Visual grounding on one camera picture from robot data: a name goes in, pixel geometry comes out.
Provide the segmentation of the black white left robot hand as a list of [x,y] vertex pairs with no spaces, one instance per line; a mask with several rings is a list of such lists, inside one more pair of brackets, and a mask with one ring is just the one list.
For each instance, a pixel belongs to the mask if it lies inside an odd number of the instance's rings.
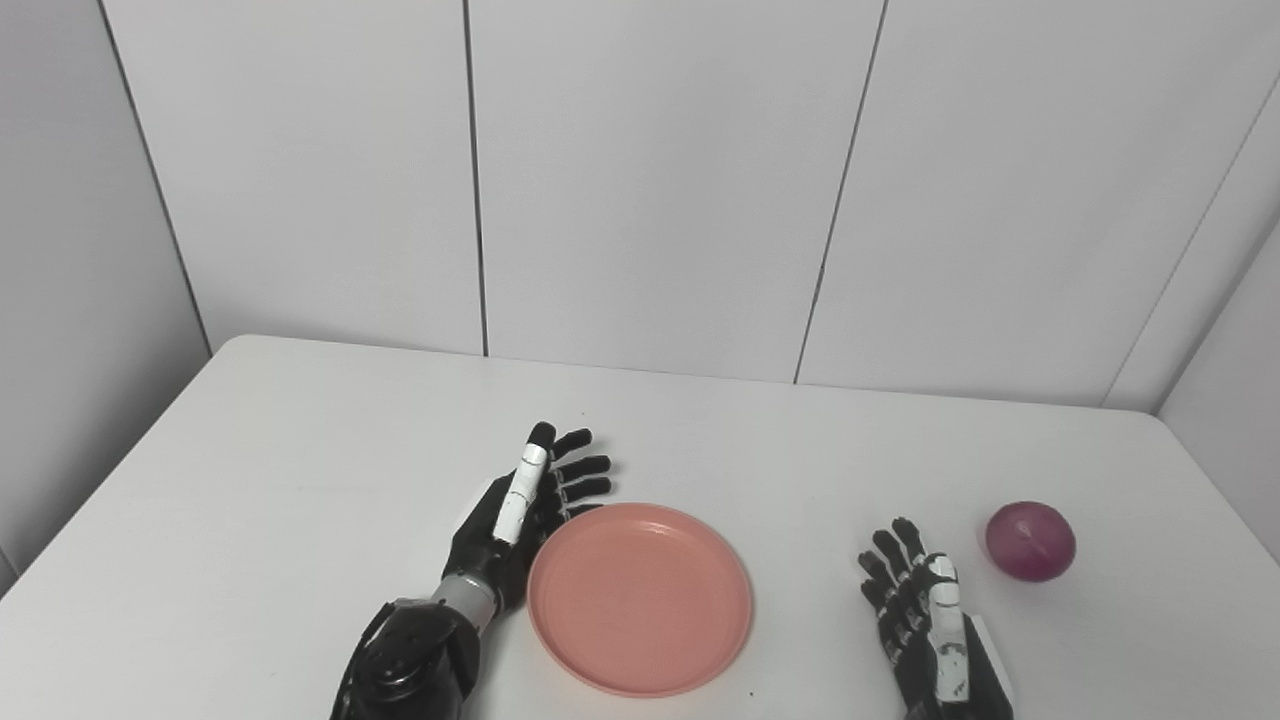
[[462,577],[488,588],[495,615],[525,598],[532,562],[567,521],[600,509],[613,489],[607,455],[567,461],[593,445],[588,428],[561,434],[539,421],[512,471],[494,479],[454,533],[443,577]]

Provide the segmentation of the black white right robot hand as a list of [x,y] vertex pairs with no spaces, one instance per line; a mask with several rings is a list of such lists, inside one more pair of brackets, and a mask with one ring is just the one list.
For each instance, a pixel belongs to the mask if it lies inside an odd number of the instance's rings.
[[908,719],[1012,719],[1007,674],[980,618],[961,602],[957,569],[931,552],[916,524],[895,518],[858,555]]

